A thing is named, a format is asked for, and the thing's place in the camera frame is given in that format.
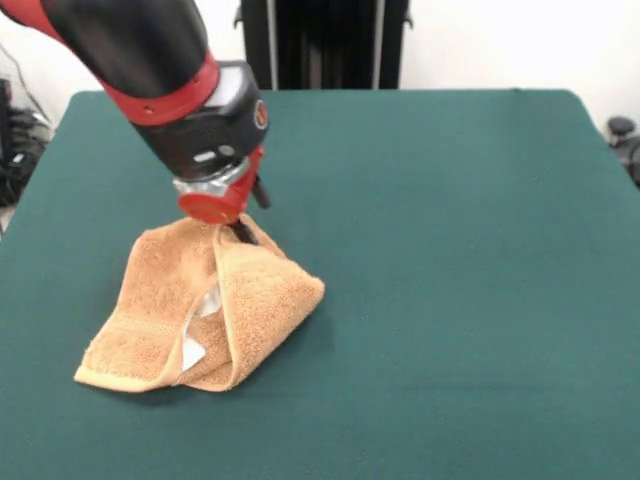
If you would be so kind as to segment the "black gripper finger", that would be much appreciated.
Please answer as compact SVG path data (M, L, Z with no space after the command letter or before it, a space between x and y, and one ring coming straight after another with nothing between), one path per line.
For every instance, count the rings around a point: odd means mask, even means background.
M230 224L230 229L240 242L249 245L260 244L254 231L253 223L246 216L239 216Z
M252 186L252 195L260 208L269 209L271 207L269 194L259 175L255 176Z

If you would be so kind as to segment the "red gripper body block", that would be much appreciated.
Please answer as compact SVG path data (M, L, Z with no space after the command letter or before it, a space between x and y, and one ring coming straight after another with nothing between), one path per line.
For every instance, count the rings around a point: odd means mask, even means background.
M260 146L203 180L177 180L180 209L207 224L231 224L247 208L263 156Z

